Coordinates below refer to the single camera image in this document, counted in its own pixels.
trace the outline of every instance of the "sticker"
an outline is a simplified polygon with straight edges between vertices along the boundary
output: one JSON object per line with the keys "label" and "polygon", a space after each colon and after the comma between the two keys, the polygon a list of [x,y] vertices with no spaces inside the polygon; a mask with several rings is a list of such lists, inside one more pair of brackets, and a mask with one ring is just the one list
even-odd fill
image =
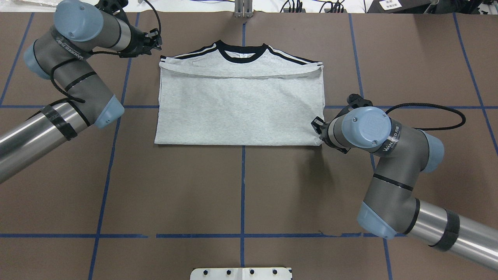
{"label": "sticker", "polygon": [[401,135],[401,123],[391,119],[391,133],[387,140],[382,143],[380,148],[374,153],[379,157],[388,155],[394,150],[399,141],[399,136]]}
{"label": "sticker", "polygon": [[396,8],[401,8],[401,4],[398,0],[384,0],[380,1],[379,4],[384,10],[392,10]]}

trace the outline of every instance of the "clothing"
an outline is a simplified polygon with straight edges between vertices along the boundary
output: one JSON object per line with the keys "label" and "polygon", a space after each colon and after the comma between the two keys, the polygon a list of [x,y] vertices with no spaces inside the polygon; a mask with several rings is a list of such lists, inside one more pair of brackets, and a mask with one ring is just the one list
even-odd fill
{"label": "clothing", "polygon": [[263,44],[217,41],[161,57],[155,143],[320,145],[323,64]]}

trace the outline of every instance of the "robotic arm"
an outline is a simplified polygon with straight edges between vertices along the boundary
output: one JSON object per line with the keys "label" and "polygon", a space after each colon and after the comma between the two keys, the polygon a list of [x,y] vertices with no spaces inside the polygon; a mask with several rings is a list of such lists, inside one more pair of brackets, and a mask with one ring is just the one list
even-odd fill
{"label": "robotic arm", "polygon": [[498,271],[498,231],[412,196],[419,173],[442,161],[441,141],[402,125],[358,95],[331,122],[311,123],[328,146],[357,147],[380,157],[358,223],[385,239],[399,232]]}
{"label": "robotic arm", "polygon": [[[101,0],[92,6],[64,0],[57,6],[55,24],[26,50],[24,60],[31,71],[50,79],[67,98],[47,105],[0,137],[0,183],[90,125],[103,128],[124,113],[86,59],[98,53],[137,57],[161,49],[160,23],[159,29],[150,33],[140,31],[123,11],[127,4],[127,0]],[[93,52],[95,47],[117,52]]]}

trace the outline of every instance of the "brown surface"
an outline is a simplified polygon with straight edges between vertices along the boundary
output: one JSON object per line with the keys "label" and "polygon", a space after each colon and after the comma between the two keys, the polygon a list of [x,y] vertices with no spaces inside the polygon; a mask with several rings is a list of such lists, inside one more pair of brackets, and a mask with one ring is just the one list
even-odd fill
{"label": "brown surface", "polygon": [[0,238],[0,279],[87,279],[93,243],[93,238]]}
{"label": "brown surface", "polygon": [[[10,20],[11,15],[0,13],[0,19]],[[51,16],[35,15],[22,52],[46,32]],[[157,105],[160,55],[189,52],[218,39],[242,42],[244,20],[233,19],[230,12],[161,13],[161,18],[163,51],[133,60],[126,105]],[[28,19],[29,14],[21,14],[9,28],[0,30],[11,38],[9,44],[2,43],[2,86],[23,35],[19,30],[24,30]],[[452,15],[355,14],[352,19],[365,96],[374,104],[479,105]],[[496,72],[495,58],[483,59],[485,49],[479,49],[496,44],[495,38],[486,43],[486,36],[476,38],[472,30],[488,28],[496,17],[459,15],[458,19],[484,104],[495,106],[494,77],[489,76]],[[134,14],[130,20],[135,21]],[[140,15],[142,30],[155,26],[153,13]],[[245,39],[246,45],[264,42],[324,61],[327,105],[342,105],[348,94],[359,92],[347,15],[257,12],[246,24]],[[101,56],[90,63],[119,98],[128,60]],[[19,57],[0,105],[0,134],[36,111],[5,105],[44,105],[61,97],[50,82],[29,73]],[[330,119],[337,111],[327,109],[325,115]],[[432,133],[445,144],[445,160],[434,173],[420,175],[414,194],[498,228],[498,157],[483,111],[463,112],[468,118],[464,127]],[[498,131],[498,111],[487,113]],[[391,116],[422,127],[459,121],[434,109],[400,109]],[[153,144],[156,121],[157,108],[127,109],[123,116],[102,225],[102,234],[148,238],[101,237],[93,279],[181,280],[188,279],[192,268],[241,265],[237,234],[241,232],[243,149],[158,147]],[[115,124],[103,130],[89,128],[0,186],[0,279],[88,277],[94,238],[26,239],[1,234],[95,234],[115,128]],[[250,146],[245,152],[245,233],[364,231],[356,215],[372,175],[367,153],[354,150],[343,155],[326,146]],[[156,234],[235,235],[157,239]],[[394,279],[496,278],[488,270],[429,250],[410,238],[395,238],[388,247]],[[245,238],[244,250],[246,266],[292,267],[295,279],[388,279],[380,238]]]}
{"label": "brown surface", "polygon": [[[457,20],[465,51],[484,105],[498,106],[496,84],[493,83],[493,81],[496,81],[495,73],[498,73],[498,58],[489,52],[489,46],[498,45],[498,37],[492,31],[498,28],[498,20],[495,16],[472,16],[468,14],[457,14]],[[486,26],[486,28],[482,31],[476,30],[474,28],[476,25]]]}

